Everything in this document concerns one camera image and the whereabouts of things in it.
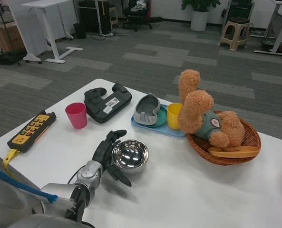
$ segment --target game controller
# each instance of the game controller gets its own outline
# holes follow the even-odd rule
[[[101,97],[107,93],[104,88],[90,89],[84,93],[87,114],[100,124],[111,119],[132,99],[131,93],[119,83],[114,84],[112,91],[113,94],[106,99]]]

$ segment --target label sticker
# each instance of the label sticker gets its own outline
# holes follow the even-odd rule
[[[103,112],[106,114],[109,114],[112,111],[112,107],[107,106],[106,108],[104,108]]]
[[[212,119],[211,123],[212,123],[213,126],[220,128],[219,120]]]
[[[112,98],[110,101],[108,101],[105,105],[107,106],[110,106],[110,107],[113,107],[115,106],[117,103],[119,103],[120,101],[117,100],[115,97]]]

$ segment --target cardboard box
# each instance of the cardboard box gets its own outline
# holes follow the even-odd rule
[[[26,48],[21,39],[20,33],[17,29],[15,22],[7,23],[6,27],[10,34],[11,41],[13,43],[14,49],[16,52],[26,51]],[[0,47],[3,51],[12,52],[13,48],[11,46],[8,34],[3,25],[0,25]]]

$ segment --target potted plant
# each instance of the potted plant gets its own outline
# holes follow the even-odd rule
[[[209,16],[208,8],[211,5],[216,7],[217,4],[220,5],[219,0],[182,0],[182,10],[185,10],[188,5],[191,5],[193,8],[190,29],[204,31]]]

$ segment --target yellow strap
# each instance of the yellow strap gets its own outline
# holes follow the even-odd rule
[[[8,155],[4,158],[2,165],[3,168],[5,169],[5,171],[7,172],[7,174],[9,176],[11,176],[12,178],[14,178],[15,180],[19,181],[17,177],[14,176],[14,174],[8,169],[8,164],[9,162],[15,158],[18,154],[20,153],[19,150],[16,149],[11,149],[8,153]]]

